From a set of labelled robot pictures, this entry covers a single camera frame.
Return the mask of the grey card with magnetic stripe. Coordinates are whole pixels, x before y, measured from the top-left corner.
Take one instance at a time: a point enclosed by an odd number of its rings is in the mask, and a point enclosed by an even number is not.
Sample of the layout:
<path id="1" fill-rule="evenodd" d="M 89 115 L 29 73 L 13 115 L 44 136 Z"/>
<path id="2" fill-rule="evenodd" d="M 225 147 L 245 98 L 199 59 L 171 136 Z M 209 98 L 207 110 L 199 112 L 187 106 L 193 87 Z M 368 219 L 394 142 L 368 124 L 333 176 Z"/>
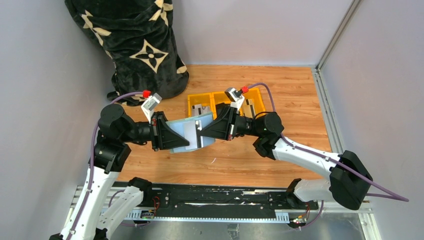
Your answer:
<path id="1" fill-rule="evenodd" d="M 204 146 L 203 137 L 200 135 L 201 130 L 200 120 L 192 120 L 183 125 L 184 138 L 189 142 L 189 145 L 185 147 L 187 151 L 195 151 Z"/>

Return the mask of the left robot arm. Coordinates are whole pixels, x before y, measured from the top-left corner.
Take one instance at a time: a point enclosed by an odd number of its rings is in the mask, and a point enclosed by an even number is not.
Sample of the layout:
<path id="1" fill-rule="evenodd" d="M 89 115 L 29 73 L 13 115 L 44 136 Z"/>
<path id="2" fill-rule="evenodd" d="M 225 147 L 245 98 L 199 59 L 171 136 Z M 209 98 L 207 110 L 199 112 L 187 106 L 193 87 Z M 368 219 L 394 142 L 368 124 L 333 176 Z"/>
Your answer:
<path id="1" fill-rule="evenodd" d="M 150 121 L 134 122 L 120 104 L 104 107 L 92 135 L 91 157 L 81 196 L 65 227 L 50 239 L 109 240 L 133 208 L 152 203 L 152 183 L 134 177 L 122 195 L 101 212 L 131 153 L 128 143 L 143 146 L 147 142 L 151 142 L 154 151 L 190 144 L 167 125 L 162 111 L 155 112 Z"/>

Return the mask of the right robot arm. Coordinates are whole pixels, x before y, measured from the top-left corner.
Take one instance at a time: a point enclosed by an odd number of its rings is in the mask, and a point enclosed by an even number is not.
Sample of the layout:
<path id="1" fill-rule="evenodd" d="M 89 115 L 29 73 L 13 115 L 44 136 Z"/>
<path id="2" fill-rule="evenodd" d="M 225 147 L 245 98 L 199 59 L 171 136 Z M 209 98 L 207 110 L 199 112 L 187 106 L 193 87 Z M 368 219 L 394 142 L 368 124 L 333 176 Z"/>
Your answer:
<path id="1" fill-rule="evenodd" d="M 291 206 L 310 201 L 335 201 L 358 210 L 368 193 L 370 173 L 352 151 L 320 151 L 283 136 L 284 127 L 274 111 L 263 111 L 254 117 L 242 116 L 232 106 L 224 106 L 217 118 L 203 127 L 203 137 L 230 141 L 245 135 L 255 136 L 255 151 L 264 158 L 285 161 L 319 174 L 316 180 L 294 179 L 286 190 Z"/>

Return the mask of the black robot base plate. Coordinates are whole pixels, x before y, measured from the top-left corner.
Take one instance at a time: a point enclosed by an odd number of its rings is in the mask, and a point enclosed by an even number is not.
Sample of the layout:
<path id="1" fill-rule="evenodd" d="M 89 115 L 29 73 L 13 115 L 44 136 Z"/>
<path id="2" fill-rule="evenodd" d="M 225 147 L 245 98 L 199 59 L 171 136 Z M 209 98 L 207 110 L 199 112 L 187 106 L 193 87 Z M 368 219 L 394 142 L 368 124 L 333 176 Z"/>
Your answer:
<path id="1" fill-rule="evenodd" d="M 142 210 L 157 218 L 184 220 L 277 220 L 277 212 L 317 210 L 315 201 L 295 200 L 285 188 L 154 183 Z"/>

